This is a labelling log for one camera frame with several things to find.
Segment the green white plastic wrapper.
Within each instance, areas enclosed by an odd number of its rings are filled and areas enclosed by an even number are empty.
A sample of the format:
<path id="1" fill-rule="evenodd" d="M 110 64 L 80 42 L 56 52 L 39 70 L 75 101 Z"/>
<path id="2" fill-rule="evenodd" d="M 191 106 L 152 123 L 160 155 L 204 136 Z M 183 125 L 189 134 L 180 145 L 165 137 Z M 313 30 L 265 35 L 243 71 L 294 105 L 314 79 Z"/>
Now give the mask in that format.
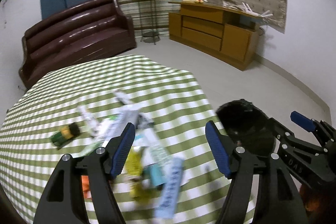
<path id="1" fill-rule="evenodd" d="M 89 155 L 98 147 L 101 147 L 102 141 L 94 141 L 93 143 L 86 145 L 84 149 L 79 153 L 79 157 Z"/>

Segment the dark red leather sofa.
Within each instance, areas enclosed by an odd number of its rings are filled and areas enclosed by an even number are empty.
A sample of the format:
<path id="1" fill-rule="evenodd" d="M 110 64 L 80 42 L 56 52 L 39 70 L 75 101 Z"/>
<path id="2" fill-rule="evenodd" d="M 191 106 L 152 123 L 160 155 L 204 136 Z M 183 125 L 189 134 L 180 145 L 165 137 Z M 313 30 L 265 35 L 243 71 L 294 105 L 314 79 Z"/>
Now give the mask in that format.
<path id="1" fill-rule="evenodd" d="M 47 73 L 136 48 L 133 20 L 118 0 L 89 0 L 25 31 L 19 76 L 27 89 Z"/>

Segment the green bottle yellow label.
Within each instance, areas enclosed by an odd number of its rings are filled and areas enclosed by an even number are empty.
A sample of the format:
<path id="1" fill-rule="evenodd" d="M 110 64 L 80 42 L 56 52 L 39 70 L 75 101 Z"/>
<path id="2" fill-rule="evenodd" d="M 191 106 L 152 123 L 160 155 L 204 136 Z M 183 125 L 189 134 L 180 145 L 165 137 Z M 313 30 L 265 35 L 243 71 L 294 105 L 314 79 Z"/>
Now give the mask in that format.
<path id="1" fill-rule="evenodd" d="M 56 147 L 62 147 L 80 134 L 81 132 L 78 124 L 73 122 L 54 133 L 51 137 L 51 143 Z"/>

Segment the green checkered tablecloth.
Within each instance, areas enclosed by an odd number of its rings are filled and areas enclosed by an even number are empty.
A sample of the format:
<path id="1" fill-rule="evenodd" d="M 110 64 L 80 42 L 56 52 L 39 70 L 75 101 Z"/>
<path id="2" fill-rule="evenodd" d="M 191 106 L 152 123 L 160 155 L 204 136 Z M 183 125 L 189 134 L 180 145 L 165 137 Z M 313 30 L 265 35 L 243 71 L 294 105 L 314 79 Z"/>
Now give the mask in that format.
<path id="1" fill-rule="evenodd" d="M 92 61 L 45 75 L 7 113 L 1 127 L 1 185 L 18 214 L 32 223 L 43 189 L 65 153 L 77 156 L 91 141 L 82 135 L 56 149 L 51 136 L 76 122 L 84 105 L 98 119 L 117 114 L 120 90 L 153 121 L 169 154 L 184 159 L 188 182 L 181 187 L 173 223 L 214 223 L 229 181 L 218 171 L 205 137 L 217 116 L 192 73 L 145 56 Z"/>

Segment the orange wrapper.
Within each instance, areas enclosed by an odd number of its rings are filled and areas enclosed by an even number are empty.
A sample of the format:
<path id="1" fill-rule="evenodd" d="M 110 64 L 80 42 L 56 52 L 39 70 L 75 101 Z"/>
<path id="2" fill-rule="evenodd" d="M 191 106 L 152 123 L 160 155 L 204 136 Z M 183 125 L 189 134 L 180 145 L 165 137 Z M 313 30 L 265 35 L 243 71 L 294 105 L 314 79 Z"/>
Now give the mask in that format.
<path id="1" fill-rule="evenodd" d="M 81 184 L 82 184 L 82 190 L 83 190 L 83 196 L 85 199 L 91 199 L 91 190 L 89 186 L 89 178 L 88 176 L 82 176 L 81 177 Z"/>

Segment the black metal plant stand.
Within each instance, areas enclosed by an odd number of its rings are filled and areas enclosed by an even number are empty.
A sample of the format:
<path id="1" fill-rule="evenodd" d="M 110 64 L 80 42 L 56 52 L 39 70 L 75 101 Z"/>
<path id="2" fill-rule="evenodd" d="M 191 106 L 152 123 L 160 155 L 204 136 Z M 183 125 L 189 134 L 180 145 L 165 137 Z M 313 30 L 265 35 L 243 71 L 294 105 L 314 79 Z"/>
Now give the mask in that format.
<path id="1" fill-rule="evenodd" d="M 156 0 L 137 0 L 141 41 L 156 45 L 160 41 Z"/>

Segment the silver foil packet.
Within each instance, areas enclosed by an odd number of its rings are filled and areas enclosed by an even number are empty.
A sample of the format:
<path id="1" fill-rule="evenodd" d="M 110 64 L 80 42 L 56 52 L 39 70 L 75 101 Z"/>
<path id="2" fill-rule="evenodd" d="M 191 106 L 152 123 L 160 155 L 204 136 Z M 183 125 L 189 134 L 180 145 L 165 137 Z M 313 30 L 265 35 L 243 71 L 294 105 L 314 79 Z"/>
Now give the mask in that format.
<path id="1" fill-rule="evenodd" d="M 129 96 L 120 90 L 115 90 L 113 94 L 123 104 L 121 111 L 127 122 L 134 124 L 135 128 L 139 130 L 154 127 L 154 121 L 142 111 L 139 103 L 133 103 Z"/>

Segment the yellow snack wrapper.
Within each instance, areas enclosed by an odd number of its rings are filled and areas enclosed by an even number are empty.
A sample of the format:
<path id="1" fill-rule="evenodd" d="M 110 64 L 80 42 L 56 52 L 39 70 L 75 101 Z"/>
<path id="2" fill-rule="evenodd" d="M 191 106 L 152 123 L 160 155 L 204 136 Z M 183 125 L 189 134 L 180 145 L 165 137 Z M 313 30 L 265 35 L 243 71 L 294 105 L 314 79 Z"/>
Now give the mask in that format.
<path id="1" fill-rule="evenodd" d="M 143 166 L 141 162 L 141 153 L 131 148 L 125 162 L 126 176 L 130 186 L 131 198 L 139 201 L 144 198 L 144 189 L 142 186 Z"/>

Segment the wooden sideboard cabinet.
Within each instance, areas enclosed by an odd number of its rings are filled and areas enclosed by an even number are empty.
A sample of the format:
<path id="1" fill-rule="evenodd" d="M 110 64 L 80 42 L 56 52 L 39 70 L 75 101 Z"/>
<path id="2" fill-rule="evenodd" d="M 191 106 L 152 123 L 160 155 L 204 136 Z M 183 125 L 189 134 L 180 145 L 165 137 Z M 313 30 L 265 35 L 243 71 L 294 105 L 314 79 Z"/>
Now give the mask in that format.
<path id="1" fill-rule="evenodd" d="M 179 5 L 169 13 L 169 38 L 243 71 L 253 61 L 259 43 L 261 16 L 223 6 L 169 1 Z"/>

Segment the white camel milk powder bag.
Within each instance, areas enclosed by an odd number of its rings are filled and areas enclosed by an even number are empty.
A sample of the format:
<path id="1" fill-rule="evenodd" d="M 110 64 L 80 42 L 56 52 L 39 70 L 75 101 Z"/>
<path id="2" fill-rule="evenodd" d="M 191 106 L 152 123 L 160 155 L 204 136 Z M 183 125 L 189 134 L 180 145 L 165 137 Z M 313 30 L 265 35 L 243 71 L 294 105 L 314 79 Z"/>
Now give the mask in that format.
<path id="1" fill-rule="evenodd" d="M 130 123 L 126 121 L 125 115 L 122 114 L 121 110 L 122 107 L 116 114 L 105 118 L 100 123 L 97 141 L 102 141 L 101 147 L 106 147 L 110 139 L 120 136 L 126 125 Z"/>

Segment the black lined trash bin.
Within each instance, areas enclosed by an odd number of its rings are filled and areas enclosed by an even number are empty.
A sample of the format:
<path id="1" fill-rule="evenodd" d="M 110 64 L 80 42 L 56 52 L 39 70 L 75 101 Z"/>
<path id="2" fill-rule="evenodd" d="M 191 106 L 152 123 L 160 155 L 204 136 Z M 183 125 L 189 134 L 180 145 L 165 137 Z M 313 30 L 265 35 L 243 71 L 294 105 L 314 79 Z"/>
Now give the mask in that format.
<path id="1" fill-rule="evenodd" d="M 267 129 L 268 117 L 252 102 L 234 100 L 220 106 L 216 114 L 227 135 L 239 146 L 258 156 L 268 156 L 275 139 Z"/>

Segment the white teal tube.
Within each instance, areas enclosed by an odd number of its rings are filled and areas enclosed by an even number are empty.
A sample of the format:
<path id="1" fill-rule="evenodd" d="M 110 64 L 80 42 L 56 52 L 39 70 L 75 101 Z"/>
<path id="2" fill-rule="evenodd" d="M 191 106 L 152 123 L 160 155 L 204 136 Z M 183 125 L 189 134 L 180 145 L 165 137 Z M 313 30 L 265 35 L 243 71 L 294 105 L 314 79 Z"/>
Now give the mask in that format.
<path id="1" fill-rule="evenodd" d="M 154 128 L 147 128 L 143 131 L 146 140 L 145 166 L 149 169 L 152 186 L 161 189 L 167 182 L 172 156 L 163 147 L 161 141 L 154 132 Z"/>

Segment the silver wrapper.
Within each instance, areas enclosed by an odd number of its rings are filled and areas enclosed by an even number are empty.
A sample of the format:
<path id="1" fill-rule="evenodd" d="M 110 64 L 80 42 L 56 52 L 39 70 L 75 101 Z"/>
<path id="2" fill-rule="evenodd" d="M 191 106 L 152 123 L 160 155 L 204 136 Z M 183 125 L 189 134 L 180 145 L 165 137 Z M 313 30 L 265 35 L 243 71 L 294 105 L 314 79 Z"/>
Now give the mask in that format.
<path id="1" fill-rule="evenodd" d="M 96 137 L 98 135 L 100 122 L 91 112 L 88 111 L 88 109 L 84 105 L 79 105 L 77 107 L 77 110 L 80 116 L 84 119 L 86 129 L 90 136 Z"/>

